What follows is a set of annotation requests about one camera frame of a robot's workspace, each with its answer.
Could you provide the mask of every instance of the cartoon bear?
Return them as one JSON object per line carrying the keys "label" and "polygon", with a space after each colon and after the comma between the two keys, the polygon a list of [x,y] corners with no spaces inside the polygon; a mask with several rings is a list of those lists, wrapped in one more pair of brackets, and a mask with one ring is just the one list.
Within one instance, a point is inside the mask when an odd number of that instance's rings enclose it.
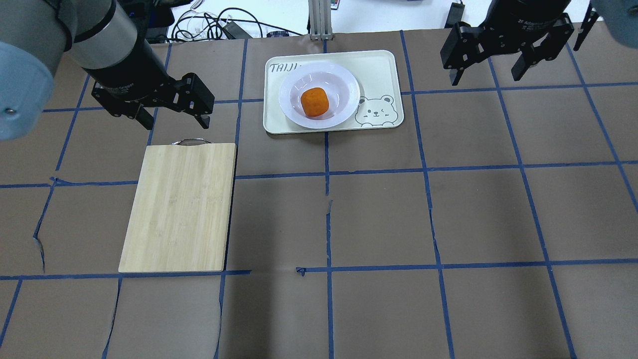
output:
{"label": "cartoon bear", "polygon": [[355,120],[361,127],[382,127],[393,125],[399,118],[399,114],[394,109],[394,99],[390,95],[383,95],[381,98],[359,99],[359,107]]}

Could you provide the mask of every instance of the metal handle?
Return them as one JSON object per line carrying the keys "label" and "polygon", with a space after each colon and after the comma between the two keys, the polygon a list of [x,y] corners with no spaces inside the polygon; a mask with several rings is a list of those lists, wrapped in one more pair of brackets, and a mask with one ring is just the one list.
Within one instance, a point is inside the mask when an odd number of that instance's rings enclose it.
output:
{"label": "metal handle", "polygon": [[212,143],[207,139],[183,139],[181,141],[173,142],[171,144],[176,144],[178,146],[197,146],[199,144]]}

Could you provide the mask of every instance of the white bowl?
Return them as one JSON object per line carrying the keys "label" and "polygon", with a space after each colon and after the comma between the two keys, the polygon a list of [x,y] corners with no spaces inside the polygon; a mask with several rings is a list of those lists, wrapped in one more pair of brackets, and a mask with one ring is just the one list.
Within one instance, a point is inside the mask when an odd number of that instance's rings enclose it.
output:
{"label": "white bowl", "polygon": [[[321,116],[309,118],[301,106],[301,95],[311,88],[322,88],[330,103]],[[294,123],[322,129],[347,120],[359,106],[361,92],[357,79],[345,67],[329,63],[307,63],[291,71],[279,88],[279,106]]]}

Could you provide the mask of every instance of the wooden cutting board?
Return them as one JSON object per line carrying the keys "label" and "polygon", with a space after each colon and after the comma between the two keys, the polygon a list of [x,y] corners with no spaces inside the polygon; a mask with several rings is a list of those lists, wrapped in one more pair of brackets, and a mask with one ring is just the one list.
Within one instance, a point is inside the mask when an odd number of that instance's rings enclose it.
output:
{"label": "wooden cutting board", "polygon": [[236,147],[148,146],[119,271],[224,269]]}

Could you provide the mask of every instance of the orange cube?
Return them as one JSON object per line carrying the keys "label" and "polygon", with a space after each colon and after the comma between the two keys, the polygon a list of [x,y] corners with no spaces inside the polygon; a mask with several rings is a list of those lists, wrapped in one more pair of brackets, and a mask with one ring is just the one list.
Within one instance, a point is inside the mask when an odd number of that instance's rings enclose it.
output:
{"label": "orange cube", "polygon": [[301,95],[301,107],[306,116],[317,117],[328,111],[330,103],[322,88],[311,88]]}

